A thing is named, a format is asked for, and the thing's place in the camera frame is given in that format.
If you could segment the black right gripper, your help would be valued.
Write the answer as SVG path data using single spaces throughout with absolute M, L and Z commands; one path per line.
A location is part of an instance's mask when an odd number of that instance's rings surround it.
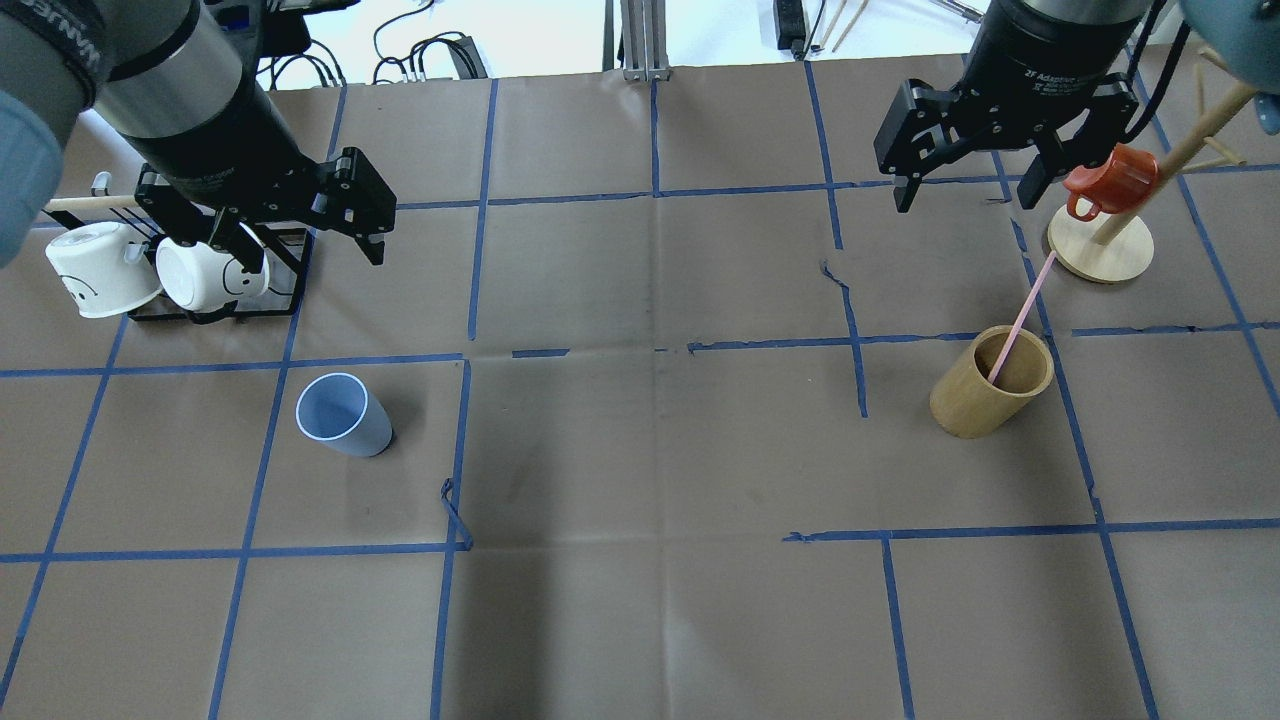
M 1018 201 L 1030 210 L 1075 168 L 1105 161 L 1137 108 L 1124 76 L 1102 76 L 1080 94 L 1057 97 L 1024 88 L 1010 97 L 988 97 L 911 78 L 896 88 L 876 133 L 876 163 L 893 176 L 893 205 L 906 214 L 923 176 L 937 168 L 972 152 L 1036 149 L 1018 183 Z

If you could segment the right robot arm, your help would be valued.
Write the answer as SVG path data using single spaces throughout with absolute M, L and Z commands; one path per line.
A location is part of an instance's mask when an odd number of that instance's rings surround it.
M 1130 78 L 1114 69 L 1149 1 L 992 1 L 968 64 L 950 88 L 904 81 L 878 129 L 877 167 L 893 179 L 897 211 L 923 179 L 972 152 L 1033 147 L 1018 186 L 1032 209 L 1078 167 L 1097 167 L 1142 132 Z

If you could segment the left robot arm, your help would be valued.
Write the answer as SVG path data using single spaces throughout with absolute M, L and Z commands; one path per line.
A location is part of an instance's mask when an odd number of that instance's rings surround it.
M 138 200 L 180 243 L 257 270 L 259 227 L 296 222 L 351 237 L 372 265 L 397 199 L 356 147 L 302 152 L 214 10 L 202 1 L 3 4 L 3 261 L 54 199 L 77 119 L 93 109 L 161 179 Z

